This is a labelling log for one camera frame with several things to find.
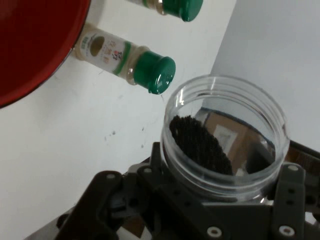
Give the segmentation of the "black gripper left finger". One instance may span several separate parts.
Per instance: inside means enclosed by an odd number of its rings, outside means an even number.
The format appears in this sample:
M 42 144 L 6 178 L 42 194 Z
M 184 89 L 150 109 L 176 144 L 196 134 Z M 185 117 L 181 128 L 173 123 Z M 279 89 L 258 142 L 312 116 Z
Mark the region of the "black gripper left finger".
M 231 231 L 161 169 L 161 145 L 149 162 L 97 173 L 57 234 L 59 240 L 116 240 L 126 218 L 141 216 L 154 238 L 229 240 Z

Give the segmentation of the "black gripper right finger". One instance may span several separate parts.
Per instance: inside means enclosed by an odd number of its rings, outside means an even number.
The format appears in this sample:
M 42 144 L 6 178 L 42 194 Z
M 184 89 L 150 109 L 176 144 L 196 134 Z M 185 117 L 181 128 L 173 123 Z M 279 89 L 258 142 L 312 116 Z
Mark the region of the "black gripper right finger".
M 295 163 L 279 172 L 271 216 L 273 240 L 303 240 L 305 233 L 305 170 Z

